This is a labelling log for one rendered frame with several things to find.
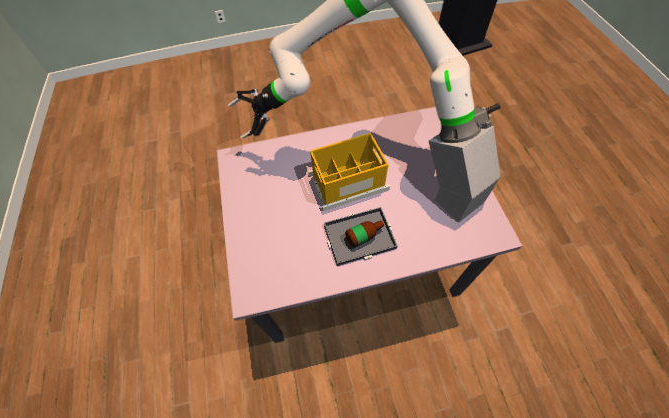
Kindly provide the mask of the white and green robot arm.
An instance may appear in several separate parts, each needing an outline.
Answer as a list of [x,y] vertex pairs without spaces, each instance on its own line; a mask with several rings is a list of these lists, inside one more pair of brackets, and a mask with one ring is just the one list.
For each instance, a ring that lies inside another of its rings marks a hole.
[[482,128],[492,126],[489,113],[500,109],[500,104],[474,109],[469,64],[444,33],[424,0],[326,0],[301,22],[271,41],[269,51],[279,77],[262,89],[265,103],[276,109],[306,93],[310,77],[301,54],[328,34],[385,2],[404,22],[432,69],[430,84],[441,122],[441,141],[464,142],[476,137]]

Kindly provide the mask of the brown bottle with green label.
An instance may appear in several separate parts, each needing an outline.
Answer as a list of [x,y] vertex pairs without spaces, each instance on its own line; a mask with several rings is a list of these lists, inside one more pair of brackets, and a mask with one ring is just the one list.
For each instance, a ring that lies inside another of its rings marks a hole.
[[361,224],[358,224],[348,230],[346,230],[345,235],[352,247],[356,247],[372,238],[375,237],[377,230],[384,226],[383,221],[378,221],[376,223],[365,221]]

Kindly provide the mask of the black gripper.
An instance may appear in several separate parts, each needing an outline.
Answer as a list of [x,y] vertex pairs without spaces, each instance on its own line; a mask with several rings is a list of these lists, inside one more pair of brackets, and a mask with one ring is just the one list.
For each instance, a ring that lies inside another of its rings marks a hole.
[[[250,131],[248,131],[247,133],[245,133],[244,135],[242,135],[241,138],[246,138],[247,136],[250,136],[252,134],[254,134],[254,136],[259,136],[261,131],[263,130],[266,122],[269,121],[269,117],[266,116],[266,113],[273,108],[269,107],[265,103],[265,101],[262,98],[262,92],[259,95],[257,94],[257,92],[258,92],[257,89],[252,89],[250,91],[237,91],[236,93],[238,94],[238,96],[231,103],[228,104],[228,106],[234,106],[235,104],[237,104],[241,100],[252,103],[252,108],[253,108],[253,111],[255,113],[255,115],[254,115],[255,118],[254,118],[254,122],[253,122],[253,125],[252,125],[252,129]],[[252,94],[252,95],[254,95],[254,99],[242,96],[242,94]],[[256,100],[256,98],[257,98],[257,100]],[[263,115],[263,117],[262,117],[262,115]],[[260,121],[261,117],[262,117],[262,120]]]

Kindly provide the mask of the yellow open crate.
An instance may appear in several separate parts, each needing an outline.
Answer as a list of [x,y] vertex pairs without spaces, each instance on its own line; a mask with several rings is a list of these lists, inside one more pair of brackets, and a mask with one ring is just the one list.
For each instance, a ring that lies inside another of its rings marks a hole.
[[325,205],[385,186],[389,164],[371,133],[310,150],[310,154]]

